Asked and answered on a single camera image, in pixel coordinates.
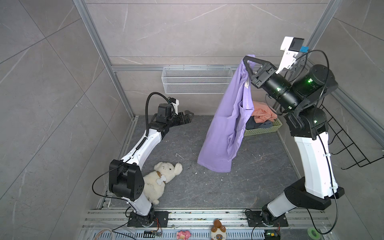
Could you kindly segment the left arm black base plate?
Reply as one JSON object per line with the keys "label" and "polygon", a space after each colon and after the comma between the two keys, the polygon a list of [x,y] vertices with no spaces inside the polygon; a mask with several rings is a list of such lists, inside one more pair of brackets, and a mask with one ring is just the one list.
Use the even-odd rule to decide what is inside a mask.
{"label": "left arm black base plate", "polygon": [[167,211],[155,211],[150,212],[148,216],[141,216],[134,212],[130,213],[130,221],[128,227],[151,227],[151,228],[165,228],[168,225],[169,212]]}

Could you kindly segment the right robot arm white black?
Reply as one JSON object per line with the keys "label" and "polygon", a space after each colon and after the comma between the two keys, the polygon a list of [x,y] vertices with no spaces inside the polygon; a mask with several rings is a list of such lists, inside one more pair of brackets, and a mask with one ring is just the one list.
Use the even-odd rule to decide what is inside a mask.
{"label": "right robot arm white black", "polygon": [[284,109],[304,169],[301,179],[263,206],[263,223],[271,226],[295,208],[325,210],[331,199],[345,193],[332,170],[327,115],[318,108],[319,102],[338,88],[332,71],[329,66],[314,65],[303,77],[290,83],[270,62],[250,56],[245,56],[243,62],[252,85],[263,89]]}

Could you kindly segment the purple t shirt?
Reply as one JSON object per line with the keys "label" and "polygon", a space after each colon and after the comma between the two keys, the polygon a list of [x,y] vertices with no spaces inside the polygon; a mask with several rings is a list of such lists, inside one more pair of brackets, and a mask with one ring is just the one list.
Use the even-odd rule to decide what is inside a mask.
{"label": "purple t shirt", "polygon": [[199,165],[217,173],[231,171],[254,111],[251,87],[249,73],[241,62],[211,122],[198,156]]}

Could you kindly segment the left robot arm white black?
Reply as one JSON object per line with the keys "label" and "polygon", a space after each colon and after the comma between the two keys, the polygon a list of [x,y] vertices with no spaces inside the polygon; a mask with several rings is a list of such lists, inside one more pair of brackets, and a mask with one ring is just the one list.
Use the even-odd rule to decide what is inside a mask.
{"label": "left robot arm white black", "polygon": [[134,148],[121,160],[113,160],[109,166],[109,190],[133,208],[133,217],[144,227],[155,220],[154,206],[164,194],[165,186],[180,175],[180,163],[160,162],[153,172],[142,175],[147,158],[170,128],[189,124],[194,113],[176,112],[177,104],[160,104],[157,114],[146,122],[146,131]]}

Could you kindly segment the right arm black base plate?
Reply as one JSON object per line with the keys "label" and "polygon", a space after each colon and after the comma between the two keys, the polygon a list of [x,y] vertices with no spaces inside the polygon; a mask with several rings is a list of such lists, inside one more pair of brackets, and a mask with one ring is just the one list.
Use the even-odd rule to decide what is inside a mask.
{"label": "right arm black base plate", "polygon": [[244,211],[249,227],[288,227],[288,221],[285,214],[279,217],[269,216],[264,211],[253,211],[246,209]]}

